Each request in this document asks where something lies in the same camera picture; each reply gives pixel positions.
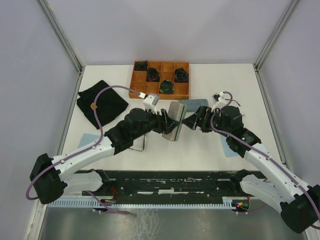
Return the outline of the grey glasses case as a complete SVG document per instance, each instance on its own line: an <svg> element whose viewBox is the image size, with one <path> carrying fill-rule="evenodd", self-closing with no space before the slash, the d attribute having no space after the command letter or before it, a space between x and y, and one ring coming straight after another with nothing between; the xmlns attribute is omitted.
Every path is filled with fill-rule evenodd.
<svg viewBox="0 0 320 240"><path fill-rule="evenodd" d="M170 119L178 122L178 125L168 134L162 134L162 137L171 142L177 142L182 129L182 121L185 118L187 106L183 103L172 101L168 109Z"/></svg>

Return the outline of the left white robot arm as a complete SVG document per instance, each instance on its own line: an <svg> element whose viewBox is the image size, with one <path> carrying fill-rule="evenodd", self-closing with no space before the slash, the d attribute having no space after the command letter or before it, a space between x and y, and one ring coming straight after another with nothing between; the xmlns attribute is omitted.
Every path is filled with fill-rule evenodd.
<svg viewBox="0 0 320 240"><path fill-rule="evenodd" d="M103 158L117 155L133 146L134 140L154 131L169 134L180 125L165 109L153 113L141 108L132 109L123 120L103 133L103 136L73 152L49 157L37 157L30 173L30 186L42 204L60 198L67 189L67 179L80 169Z"/></svg>

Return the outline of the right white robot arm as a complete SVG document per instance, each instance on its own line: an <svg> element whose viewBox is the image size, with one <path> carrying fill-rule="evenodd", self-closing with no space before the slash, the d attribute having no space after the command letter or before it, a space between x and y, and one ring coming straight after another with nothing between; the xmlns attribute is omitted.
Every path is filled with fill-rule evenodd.
<svg viewBox="0 0 320 240"><path fill-rule="evenodd" d="M238 171L229 183L231 193L252 195L276 210L295 233L302 233L320 219L320 186L311 186L276 161L259 137L244 127L238 107L219 109L201 106L183 124L204 133L214 131L226 136L228 147L255 166L263 181L247 170Z"/></svg>

